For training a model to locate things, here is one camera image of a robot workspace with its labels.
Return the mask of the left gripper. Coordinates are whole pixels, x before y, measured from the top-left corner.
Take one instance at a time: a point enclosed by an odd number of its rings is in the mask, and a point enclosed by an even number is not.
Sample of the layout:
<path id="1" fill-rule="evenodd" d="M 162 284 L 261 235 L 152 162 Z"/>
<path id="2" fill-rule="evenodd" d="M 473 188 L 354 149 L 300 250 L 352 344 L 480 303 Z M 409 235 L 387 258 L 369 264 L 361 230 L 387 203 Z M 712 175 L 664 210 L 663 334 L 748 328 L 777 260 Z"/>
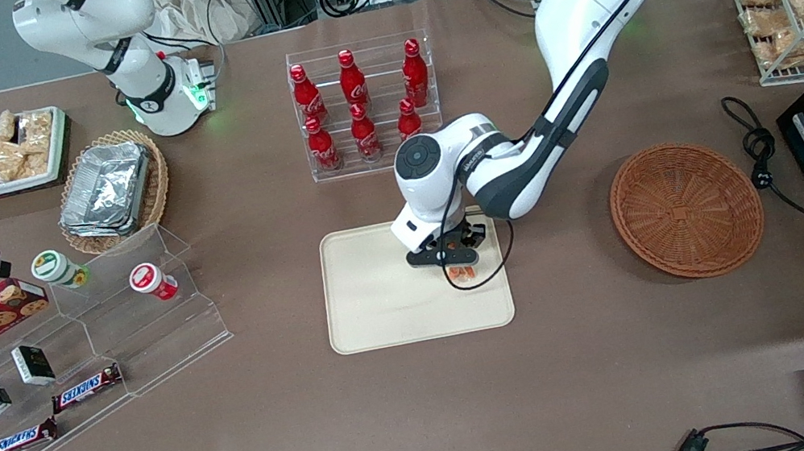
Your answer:
<path id="1" fill-rule="evenodd" d="M 394 237 L 407 248 L 405 262 L 411 267 L 437 266 L 449 283 L 460 279 L 457 264 L 471 267 L 479 262 L 479 247 L 487 237 L 487 226 L 472 224 L 466 208 L 456 204 L 446 217 L 425 221 L 414 209 L 400 211 L 392 223 Z"/>

